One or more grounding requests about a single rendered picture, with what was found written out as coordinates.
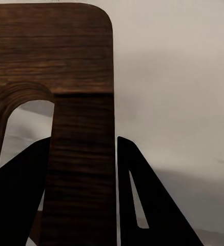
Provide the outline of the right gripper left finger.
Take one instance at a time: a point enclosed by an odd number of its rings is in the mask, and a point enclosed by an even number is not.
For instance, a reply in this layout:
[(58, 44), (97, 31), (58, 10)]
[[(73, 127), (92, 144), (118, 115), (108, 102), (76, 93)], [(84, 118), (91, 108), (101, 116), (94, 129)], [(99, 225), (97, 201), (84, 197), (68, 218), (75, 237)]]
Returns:
[(25, 246), (45, 191), (51, 137), (0, 168), (0, 246)]

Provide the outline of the cutting board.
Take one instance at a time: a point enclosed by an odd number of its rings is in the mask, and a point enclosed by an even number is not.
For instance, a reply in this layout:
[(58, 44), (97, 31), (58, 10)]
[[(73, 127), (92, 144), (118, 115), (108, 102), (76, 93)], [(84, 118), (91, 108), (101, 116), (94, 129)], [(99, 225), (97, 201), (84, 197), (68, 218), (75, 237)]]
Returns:
[(38, 246), (117, 246), (113, 28), (85, 3), (0, 4), (0, 155), (11, 112), (54, 103)]

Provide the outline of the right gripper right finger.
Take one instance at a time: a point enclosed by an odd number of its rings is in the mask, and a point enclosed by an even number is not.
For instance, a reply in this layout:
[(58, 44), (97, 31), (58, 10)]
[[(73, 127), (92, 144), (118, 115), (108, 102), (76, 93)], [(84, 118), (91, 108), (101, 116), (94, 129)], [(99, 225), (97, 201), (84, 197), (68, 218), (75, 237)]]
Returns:
[[(117, 138), (121, 246), (204, 246), (137, 145)], [(149, 229), (137, 225), (131, 171)]]

